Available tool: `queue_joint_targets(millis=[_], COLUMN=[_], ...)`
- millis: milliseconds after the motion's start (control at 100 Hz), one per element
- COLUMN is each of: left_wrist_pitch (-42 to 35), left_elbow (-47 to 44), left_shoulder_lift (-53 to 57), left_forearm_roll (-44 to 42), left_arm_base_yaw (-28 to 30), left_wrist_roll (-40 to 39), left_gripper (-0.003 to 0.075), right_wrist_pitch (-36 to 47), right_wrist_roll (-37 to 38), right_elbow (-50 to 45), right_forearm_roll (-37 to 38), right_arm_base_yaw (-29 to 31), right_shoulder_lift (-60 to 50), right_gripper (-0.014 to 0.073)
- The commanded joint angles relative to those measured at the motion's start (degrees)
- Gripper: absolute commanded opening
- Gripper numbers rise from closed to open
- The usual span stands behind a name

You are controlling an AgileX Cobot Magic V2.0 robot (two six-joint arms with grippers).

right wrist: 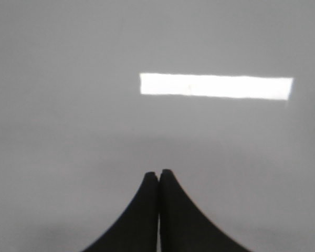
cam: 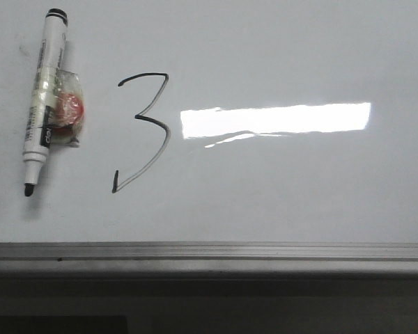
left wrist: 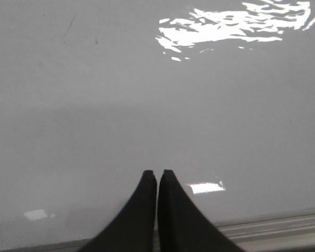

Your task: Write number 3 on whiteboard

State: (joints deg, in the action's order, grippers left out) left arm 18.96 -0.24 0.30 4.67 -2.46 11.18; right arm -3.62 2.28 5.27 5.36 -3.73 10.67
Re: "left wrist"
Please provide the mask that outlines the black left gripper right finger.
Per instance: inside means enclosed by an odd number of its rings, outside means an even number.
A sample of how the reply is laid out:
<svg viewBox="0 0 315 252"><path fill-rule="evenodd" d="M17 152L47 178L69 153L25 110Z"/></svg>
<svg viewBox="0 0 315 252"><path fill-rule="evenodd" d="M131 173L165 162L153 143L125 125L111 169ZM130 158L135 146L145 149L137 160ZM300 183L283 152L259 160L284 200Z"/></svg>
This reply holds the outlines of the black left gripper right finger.
<svg viewBox="0 0 315 252"><path fill-rule="evenodd" d="M198 210L172 170L164 170L157 201L160 251L243 251Z"/></svg>

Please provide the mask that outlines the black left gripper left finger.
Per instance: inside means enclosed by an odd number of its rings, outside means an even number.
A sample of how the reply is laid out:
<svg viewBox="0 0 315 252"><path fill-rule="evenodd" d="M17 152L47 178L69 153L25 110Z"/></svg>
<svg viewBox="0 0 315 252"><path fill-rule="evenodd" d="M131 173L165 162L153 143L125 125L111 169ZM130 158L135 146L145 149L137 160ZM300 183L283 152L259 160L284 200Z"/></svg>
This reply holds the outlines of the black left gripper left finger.
<svg viewBox="0 0 315 252"><path fill-rule="evenodd" d="M157 181L145 170L119 214L80 251L152 251Z"/></svg>

